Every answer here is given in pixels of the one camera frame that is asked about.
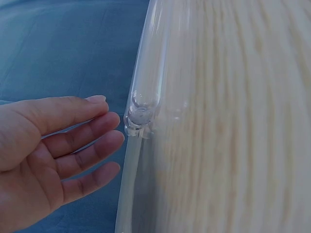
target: hand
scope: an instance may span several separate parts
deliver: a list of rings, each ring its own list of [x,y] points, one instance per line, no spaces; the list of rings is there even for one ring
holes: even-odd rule
[[[42,139],[88,120],[66,133]],[[26,228],[109,183],[120,170],[114,162],[84,177],[63,179],[119,149],[124,136],[113,131],[119,123],[119,116],[108,112],[104,96],[46,98],[0,106],[0,232]]]

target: wooden surface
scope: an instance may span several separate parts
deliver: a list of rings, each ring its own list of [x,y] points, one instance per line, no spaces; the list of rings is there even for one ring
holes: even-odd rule
[[[310,232],[311,2],[171,2],[155,134],[129,141],[116,233]]]

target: transparent plastic sheet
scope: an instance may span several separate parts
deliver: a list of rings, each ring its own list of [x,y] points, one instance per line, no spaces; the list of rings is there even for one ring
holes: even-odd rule
[[[285,4],[297,22],[305,14]],[[281,8],[150,2],[124,118],[115,233],[309,232],[311,184],[301,181],[311,165],[310,102],[289,50],[294,21]],[[311,58],[303,47],[300,58]]]

